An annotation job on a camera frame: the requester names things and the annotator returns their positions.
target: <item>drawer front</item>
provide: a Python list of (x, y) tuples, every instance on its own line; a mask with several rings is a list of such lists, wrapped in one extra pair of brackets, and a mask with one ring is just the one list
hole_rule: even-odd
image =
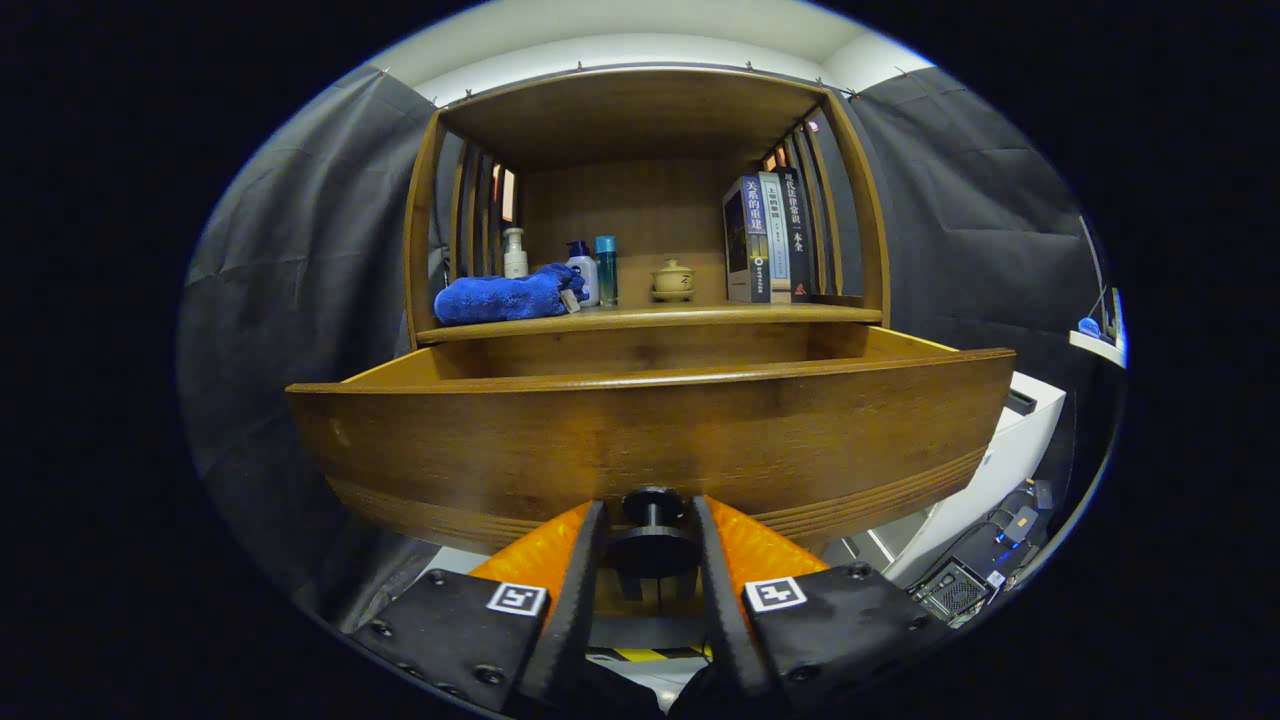
[(590, 498), (621, 521), (622, 496), (659, 484), (814, 544), (964, 488), (1012, 366), (988, 350), (288, 396), (339, 497), (406, 534), (494, 550)]

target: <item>wooden drawer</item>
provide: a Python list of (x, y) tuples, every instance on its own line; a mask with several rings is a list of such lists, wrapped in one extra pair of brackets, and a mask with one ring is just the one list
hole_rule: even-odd
[(433, 542), (492, 552), (589, 498), (621, 521), (659, 484), (815, 547), (965, 487), (1014, 368), (860, 323), (591, 329), (449, 340), (289, 405), (348, 507)]

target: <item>small ceramic jar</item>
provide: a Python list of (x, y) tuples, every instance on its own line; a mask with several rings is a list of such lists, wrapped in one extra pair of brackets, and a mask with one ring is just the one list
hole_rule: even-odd
[(658, 292), (686, 292), (694, 290), (694, 270), (680, 264), (675, 258), (667, 265), (653, 272), (653, 288)]

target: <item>book spine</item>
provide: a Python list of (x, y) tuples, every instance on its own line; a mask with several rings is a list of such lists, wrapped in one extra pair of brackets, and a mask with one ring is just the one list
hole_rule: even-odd
[(782, 211), (782, 183), (777, 173), (759, 173), (764, 195), (764, 220), (769, 237), (769, 301), (791, 302), (787, 222)]
[(764, 220), (764, 193), (760, 178), (742, 176), (742, 210), (746, 213), (746, 258), (751, 302), (768, 302), (769, 231)]
[(800, 170), (780, 168), (782, 210), (787, 225), (787, 254), (791, 270), (791, 302), (809, 302), (813, 293), (813, 231), (800, 197)]

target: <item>lotion bottle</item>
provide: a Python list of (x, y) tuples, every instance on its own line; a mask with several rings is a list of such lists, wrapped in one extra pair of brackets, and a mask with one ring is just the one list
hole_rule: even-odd
[(502, 274), (508, 278), (524, 278), (529, 275), (529, 254), (521, 245), (524, 228), (507, 228), (502, 234), (507, 238), (507, 252), (502, 256)]
[(575, 273), (582, 275), (582, 292), (586, 293), (586, 300), (579, 302), (579, 305), (582, 307), (599, 305), (599, 268), (596, 268), (595, 259), (593, 259), (591, 254), (586, 250), (586, 241), (577, 240), (568, 243), (568, 260), (566, 260), (564, 264), (572, 268)]

